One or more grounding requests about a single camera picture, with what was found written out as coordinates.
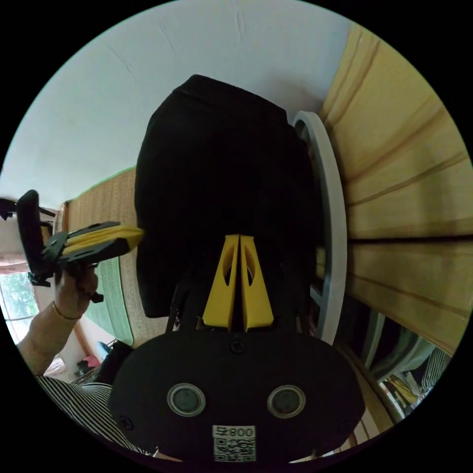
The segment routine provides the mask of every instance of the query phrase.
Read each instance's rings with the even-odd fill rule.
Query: screw
[[[239,355],[245,351],[245,344],[241,340],[233,340],[230,343],[230,351]]]
[[[125,415],[121,415],[118,418],[118,425],[125,430],[133,430],[133,422]]]

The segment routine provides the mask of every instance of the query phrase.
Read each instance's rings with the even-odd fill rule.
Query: qr code
[[[213,450],[216,462],[256,461],[254,426],[213,426]]]

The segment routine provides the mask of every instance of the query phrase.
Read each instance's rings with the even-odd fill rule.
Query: striped shirt
[[[130,443],[117,427],[108,409],[110,385],[90,383],[77,386],[45,376],[36,379],[59,409],[77,424],[129,450],[150,455]]]

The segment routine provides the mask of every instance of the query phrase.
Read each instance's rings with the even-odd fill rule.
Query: woven mat
[[[79,230],[93,223],[114,220],[136,225],[135,168],[128,169],[81,194],[69,203],[69,231]],[[166,318],[149,319],[144,315],[136,280],[136,252],[120,257],[120,278],[123,299],[133,334],[133,348],[161,335],[166,329]]]

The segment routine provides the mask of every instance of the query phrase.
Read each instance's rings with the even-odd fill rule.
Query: yellow plastic part
[[[203,322],[210,327],[223,327],[230,330],[232,326],[237,281],[238,240],[239,235],[225,237],[220,261],[203,312]],[[230,271],[230,279],[227,285],[225,276],[228,271]]]
[[[66,242],[63,255],[117,238],[124,238],[128,243],[129,251],[131,251],[138,246],[143,239],[143,230],[133,225],[116,225],[114,227],[84,233],[83,235],[72,236]]]
[[[248,329],[270,326],[274,317],[253,237],[241,235],[240,247],[243,326],[247,332]]]

